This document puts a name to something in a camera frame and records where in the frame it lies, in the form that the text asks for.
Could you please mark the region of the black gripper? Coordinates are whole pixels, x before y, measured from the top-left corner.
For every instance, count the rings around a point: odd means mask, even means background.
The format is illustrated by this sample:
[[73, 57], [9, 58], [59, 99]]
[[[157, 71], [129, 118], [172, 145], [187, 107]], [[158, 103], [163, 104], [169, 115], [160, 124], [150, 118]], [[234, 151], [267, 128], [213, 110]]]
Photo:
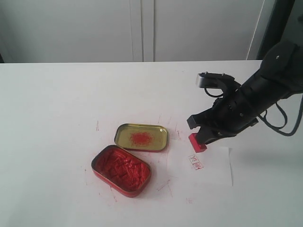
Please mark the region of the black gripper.
[[235, 81], [231, 86], [220, 88], [223, 94], [213, 106], [187, 119], [190, 129], [200, 127], [196, 140], [210, 144], [217, 140], [234, 137], [258, 123], [257, 118], [273, 104], [289, 94], [289, 88], [276, 79], [257, 70], [242, 85]]

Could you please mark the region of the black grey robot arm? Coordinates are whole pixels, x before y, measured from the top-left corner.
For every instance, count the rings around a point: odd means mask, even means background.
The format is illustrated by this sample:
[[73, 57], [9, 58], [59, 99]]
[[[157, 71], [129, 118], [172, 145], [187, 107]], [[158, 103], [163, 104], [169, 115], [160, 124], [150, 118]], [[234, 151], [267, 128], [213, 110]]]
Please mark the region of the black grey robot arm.
[[190, 129], [199, 128], [198, 133], [189, 137], [193, 144], [202, 146], [235, 137], [259, 120], [275, 132], [289, 137], [300, 125], [302, 107], [291, 132], [271, 125], [261, 114], [267, 114], [267, 109], [279, 100], [303, 92], [303, 49], [290, 41], [277, 43], [267, 52], [260, 68], [243, 84], [230, 75], [209, 72], [199, 73], [196, 84], [205, 92], [211, 88], [220, 89], [222, 93], [215, 96], [211, 108], [188, 118]]

